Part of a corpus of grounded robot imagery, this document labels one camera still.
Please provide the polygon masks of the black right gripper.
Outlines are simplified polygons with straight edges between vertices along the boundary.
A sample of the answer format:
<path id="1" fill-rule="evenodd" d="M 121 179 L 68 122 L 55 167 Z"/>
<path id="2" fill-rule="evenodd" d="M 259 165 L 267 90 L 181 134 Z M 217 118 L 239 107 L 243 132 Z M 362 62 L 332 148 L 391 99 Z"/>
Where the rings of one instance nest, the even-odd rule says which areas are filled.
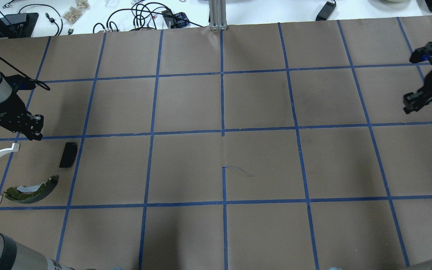
<path id="1" fill-rule="evenodd" d="M 425 76 L 422 91 L 410 92 L 403 96 L 403 111 L 417 112 L 432 102 L 432 70 Z"/>

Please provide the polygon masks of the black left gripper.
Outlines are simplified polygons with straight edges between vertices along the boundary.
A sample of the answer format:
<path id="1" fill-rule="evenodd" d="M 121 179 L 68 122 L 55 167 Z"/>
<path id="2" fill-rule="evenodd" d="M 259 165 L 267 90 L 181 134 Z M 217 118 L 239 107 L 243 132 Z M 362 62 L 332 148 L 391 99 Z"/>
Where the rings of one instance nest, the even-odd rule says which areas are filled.
<path id="1" fill-rule="evenodd" d="M 10 96 L 0 103 L 0 127 L 5 130 L 21 133 L 30 141 L 41 141 L 43 126 L 44 116 L 31 115 L 17 92 L 12 91 Z"/>

